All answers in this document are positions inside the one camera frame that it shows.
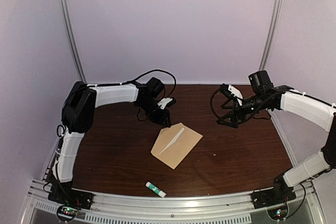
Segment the white paper letter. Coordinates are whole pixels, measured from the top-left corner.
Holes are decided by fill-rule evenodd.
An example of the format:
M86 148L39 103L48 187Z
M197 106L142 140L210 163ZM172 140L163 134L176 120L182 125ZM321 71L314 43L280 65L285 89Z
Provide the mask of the white paper letter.
M162 149L160 152L159 152L159 155L161 153L163 153L167 148L169 148L171 145L173 145L176 140L180 137L180 135L183 133L183 131L185 130L185 128L181 128L176 134L175 136L170 140L170 142L164 147L164 149Z

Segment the tan paper envelope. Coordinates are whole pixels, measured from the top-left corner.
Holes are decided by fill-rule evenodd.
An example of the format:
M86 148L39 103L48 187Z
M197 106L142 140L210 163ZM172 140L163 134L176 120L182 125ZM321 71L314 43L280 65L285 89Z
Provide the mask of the tan paper envelope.
M175 134L183 127L185 130L176 142L159 155L159 152L164 149ZM151 149L151 154L169 168L176 169L202 137L203 135L185 126L183 123L178 123L160 130Z

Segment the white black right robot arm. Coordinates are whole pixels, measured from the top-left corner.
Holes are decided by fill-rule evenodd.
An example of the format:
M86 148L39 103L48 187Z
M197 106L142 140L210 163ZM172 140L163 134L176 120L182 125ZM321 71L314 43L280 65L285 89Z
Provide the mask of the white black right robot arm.
M243 97L231 84L221 84L212 94L222 94L226 101L220 106L224 115L213 114L217 124L238 128L262 111L275 116L273 122L293 168L274 180L269 192L272 203L279 204L294 187L335 169L335 103L328 103L288 85L274 86L267 71L257 71L248 77L253 91Z

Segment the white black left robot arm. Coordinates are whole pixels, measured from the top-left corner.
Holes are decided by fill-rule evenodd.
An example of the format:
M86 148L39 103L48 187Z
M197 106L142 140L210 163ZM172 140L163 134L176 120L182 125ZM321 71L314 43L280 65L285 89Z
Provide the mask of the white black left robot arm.
M63 130L60 144L56 148L56 163L52 168L56 181L72 181L79 145L93 126L95 110L100 106L133 103L144 111L146 118L152 123L170 127L169 107L176 103L176 99L171 96L160 99L158 96L164 90L165 85L155 77L145 84L134 80L111 84L75 82L61 111Z

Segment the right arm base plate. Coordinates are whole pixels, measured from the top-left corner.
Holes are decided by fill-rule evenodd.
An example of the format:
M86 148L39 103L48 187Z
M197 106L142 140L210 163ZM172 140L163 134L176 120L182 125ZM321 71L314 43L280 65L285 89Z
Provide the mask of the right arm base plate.
M296 199L291 189L285 194L278 194L274 188L253 190L250 194L254 208L266 208L268 217L273 221L284 221L289 216L289 201Z

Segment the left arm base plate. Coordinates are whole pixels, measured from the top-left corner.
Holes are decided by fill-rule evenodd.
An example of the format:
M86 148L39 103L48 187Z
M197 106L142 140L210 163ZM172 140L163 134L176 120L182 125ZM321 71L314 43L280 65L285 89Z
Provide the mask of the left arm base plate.
M82 210L90 210L93 194L71 189L68 196L61 189L50 189L48 200L60 204L56 209L56 217L62 222L70 222L80 217Z

